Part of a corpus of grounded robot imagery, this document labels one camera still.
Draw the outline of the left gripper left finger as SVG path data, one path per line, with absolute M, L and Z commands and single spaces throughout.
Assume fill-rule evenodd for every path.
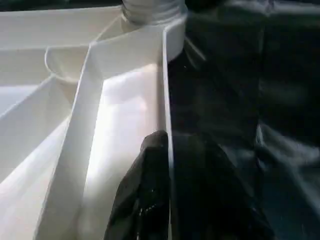
M 138 156 L 117 188 L 104 239 L 168 239 L 168 144 L 165 131 L 144 138 Z

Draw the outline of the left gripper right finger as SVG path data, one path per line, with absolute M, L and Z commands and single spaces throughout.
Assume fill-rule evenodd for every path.
M 176 133 L 172 146 L 177 239 L 276 238 L 235 166 L 212 138 Z

